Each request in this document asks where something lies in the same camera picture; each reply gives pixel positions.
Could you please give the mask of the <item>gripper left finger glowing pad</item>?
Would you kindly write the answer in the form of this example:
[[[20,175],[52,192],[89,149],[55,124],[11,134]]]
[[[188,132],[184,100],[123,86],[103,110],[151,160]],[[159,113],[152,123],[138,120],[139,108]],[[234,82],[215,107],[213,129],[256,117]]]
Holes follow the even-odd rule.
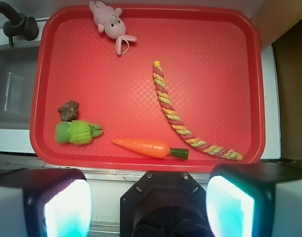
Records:
[[[79,169],[0,169],[0,237],[86,237],[91,217]]]

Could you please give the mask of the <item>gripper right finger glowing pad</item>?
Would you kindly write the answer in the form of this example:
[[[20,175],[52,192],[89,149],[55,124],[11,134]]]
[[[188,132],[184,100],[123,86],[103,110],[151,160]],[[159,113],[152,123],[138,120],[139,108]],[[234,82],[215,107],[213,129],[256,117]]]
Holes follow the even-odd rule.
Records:
[[[206,191],[216,237],[302,237],[302,162],[220,164]]]

